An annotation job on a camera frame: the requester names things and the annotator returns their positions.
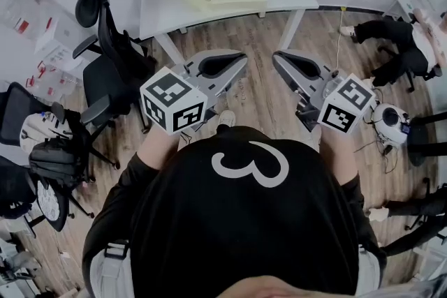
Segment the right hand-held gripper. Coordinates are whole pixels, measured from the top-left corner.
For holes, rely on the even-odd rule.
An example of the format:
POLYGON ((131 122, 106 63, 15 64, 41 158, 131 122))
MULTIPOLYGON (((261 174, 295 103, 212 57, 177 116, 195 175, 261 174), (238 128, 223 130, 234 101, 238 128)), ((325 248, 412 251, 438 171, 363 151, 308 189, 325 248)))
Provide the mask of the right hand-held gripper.
POLYGON ((356 75, 332 76, 329 65, 301 50, 277 50, 272 62, 292 91, 311 94, 305 106, 296 112, 308 131, 320 124, 349 134, 376 97, 356 75))

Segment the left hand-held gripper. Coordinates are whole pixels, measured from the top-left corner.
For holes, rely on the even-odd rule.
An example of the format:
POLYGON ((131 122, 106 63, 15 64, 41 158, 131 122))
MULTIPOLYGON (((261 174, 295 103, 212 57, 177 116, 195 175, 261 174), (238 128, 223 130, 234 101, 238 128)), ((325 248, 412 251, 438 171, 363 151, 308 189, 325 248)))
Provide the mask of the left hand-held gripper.
POLYGON ((238 50, 198 52, 185 64, 163 67, 140 88, 145 114, 167 134, 199 128, 217 113, 216 95, 228 91, 248 58, 238 50))

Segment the person's right forearm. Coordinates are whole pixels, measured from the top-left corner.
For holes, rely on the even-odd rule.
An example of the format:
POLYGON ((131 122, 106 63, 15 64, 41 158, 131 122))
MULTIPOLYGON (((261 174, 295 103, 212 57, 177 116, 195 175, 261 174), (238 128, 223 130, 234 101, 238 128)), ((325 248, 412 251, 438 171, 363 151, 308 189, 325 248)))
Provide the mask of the person's right forearm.
POLYGON ((328 127, 321 127, 319 153, 341 186, 358 174, 353 139, 328 127))

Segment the person's left forearm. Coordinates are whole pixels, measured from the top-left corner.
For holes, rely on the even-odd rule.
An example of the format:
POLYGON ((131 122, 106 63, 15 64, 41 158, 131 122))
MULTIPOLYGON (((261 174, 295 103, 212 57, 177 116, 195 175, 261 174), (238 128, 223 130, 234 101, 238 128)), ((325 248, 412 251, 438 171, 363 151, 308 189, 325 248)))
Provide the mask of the person's left forearm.
POLYGON ((148 167, 160 170, 177 152, 179 135, 169 135, 162 128, 152 126, 137 150, 138 158, 148 167))

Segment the person's left shoe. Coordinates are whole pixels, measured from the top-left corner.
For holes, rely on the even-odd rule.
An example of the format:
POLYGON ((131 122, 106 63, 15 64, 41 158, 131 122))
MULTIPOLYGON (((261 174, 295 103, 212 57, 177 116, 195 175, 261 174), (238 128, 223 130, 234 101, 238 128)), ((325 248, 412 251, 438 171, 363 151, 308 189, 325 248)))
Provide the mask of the person's left shoe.
POLYGON ((234 127, 235 123, 236 123, 236 116, 234 111, 224 110, 219 115, 218 127, 220 126, 234 127))

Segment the white round device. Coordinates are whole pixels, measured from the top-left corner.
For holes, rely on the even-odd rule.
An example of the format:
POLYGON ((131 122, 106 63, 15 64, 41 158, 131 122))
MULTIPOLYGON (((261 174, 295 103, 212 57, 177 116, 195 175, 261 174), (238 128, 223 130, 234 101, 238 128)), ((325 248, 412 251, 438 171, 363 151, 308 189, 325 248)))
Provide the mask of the white round device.
POLYGON ((378 104, 372 111, 372 124, 386 146, 399 147, 406 142, 409 122, 409 115, 391 104, 378 104))

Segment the black headrest office chair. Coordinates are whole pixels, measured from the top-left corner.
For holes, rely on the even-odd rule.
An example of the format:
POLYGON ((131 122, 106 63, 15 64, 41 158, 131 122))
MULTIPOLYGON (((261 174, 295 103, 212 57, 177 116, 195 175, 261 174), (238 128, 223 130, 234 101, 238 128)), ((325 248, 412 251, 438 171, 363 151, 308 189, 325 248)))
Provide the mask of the black headrest office chair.
POLYGON ((86 51, 98 57, 82 73, 87 109, 75 114, 69 125, 87 154, 109 163, 93 147, 94 140, 106 127, 113 127, 117 117, 128 115, 132 107, 141 108, 140 86, 155 73, 156 60, 127 31, 118 32, 110 0, 78 0, 75 17, 82 27, 98 30, 74 49, 73 58, 86 51))

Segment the small white shelf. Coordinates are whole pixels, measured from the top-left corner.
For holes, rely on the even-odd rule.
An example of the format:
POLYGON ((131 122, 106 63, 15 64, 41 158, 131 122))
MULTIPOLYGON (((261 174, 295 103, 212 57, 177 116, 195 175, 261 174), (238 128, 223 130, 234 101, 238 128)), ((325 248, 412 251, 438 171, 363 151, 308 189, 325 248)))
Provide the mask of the small white shelf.
POLYGON ((398 21, 412 21, 412 14, 415 8, 423 8, 436 14, 437 10, 433 0, 393 0, 390 7, 383 12, 383 17, 391 17, 398 21))

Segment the black printed shirt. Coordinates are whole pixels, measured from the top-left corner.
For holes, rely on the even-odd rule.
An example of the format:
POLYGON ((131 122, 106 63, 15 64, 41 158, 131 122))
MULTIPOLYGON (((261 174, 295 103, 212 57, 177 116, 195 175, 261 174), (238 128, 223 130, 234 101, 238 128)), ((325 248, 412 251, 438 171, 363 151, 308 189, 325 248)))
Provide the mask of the black printed shirt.
POLYGON ((319 150, 220 126, 160 169, 136 154, 85 240, 91 298, 216 298, 273 276, 316 294, 377 289, 387 259, 359 173, 341 186, 319 150))

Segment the white cardboard box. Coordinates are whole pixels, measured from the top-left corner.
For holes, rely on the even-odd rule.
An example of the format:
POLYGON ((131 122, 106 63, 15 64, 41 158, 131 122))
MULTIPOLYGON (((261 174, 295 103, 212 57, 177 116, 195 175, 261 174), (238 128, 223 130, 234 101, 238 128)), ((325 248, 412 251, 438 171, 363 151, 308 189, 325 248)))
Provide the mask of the white cardboard box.
POLYGON ((92 32, 81 27, 65 13, 52 16, 45 32, 36 41, 34 55, 45 65, 68 72, 78 67, 84 58, 73 58, 73 51, 92 32))

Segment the clear bag with red labels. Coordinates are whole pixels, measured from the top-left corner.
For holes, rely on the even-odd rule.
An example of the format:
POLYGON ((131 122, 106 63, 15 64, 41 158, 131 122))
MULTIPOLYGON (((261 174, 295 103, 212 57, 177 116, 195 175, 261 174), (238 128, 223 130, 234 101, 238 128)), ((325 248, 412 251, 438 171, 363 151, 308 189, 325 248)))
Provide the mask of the clear bag with red labels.
POLYGON ((0 23, 35 42, 58 14, 53 0, 7 0, 0 8, 0 23))
POLYGON ((37 65, 37 71, 27 78, 25 88, 37 98, 54 102, 73 93, 77 83, 76 77, 41 61, 37 65))

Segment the black backpack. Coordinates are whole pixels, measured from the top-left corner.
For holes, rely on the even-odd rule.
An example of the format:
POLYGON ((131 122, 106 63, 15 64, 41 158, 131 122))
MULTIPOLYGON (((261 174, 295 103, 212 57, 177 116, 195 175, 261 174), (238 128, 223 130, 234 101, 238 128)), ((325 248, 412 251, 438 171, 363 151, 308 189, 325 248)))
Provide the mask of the black backpack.
POLYGON ((31 169, 38 175, 54 179, 61 186, 74 188, 89 176, 90 133, 80 121, 80 113, 64 109, 73 137, 60 137, 37 144, 29 154, 31 169))

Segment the beige bag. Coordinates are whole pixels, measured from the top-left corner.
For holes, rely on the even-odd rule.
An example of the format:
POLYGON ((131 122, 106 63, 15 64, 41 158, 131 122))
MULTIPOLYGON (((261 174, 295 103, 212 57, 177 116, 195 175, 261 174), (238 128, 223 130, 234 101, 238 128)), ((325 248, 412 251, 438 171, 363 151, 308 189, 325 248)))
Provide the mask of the beige bag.
POLYGON ((22 125, 20 131, 20 147, 27 154, 46 140, 56 137, 51 130, 54 129, 56 117, 51 112, 30 114, 22 125))

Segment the black mesh chair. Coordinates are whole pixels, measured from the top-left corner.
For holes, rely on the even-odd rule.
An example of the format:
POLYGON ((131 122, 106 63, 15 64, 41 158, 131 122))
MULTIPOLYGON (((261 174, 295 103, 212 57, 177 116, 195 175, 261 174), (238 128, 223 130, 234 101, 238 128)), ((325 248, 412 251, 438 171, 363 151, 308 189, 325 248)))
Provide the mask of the black mesh chair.
POLYGON ((51 112, 56 117, 54 129, 51 130, 57 135, 54 138, 70 140, 73 137, 60 103, 45 104, 22 85, 11 83, 7 91, 0 93, 0 143, 20 147, 20 131, 24 120, 30 114, 41 112, 51 112))

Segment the patterned white cloth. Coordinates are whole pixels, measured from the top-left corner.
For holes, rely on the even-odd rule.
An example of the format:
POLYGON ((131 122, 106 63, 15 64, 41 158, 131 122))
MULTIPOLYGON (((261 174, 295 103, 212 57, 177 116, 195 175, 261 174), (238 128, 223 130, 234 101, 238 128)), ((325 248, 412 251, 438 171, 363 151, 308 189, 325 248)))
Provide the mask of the patterned white cloth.
POLYGON ((61 232, 68 217, 68 198, 53 189, 51 185, 44 187, 37 183, 37 203, 48 223, 57 232, 61 232))

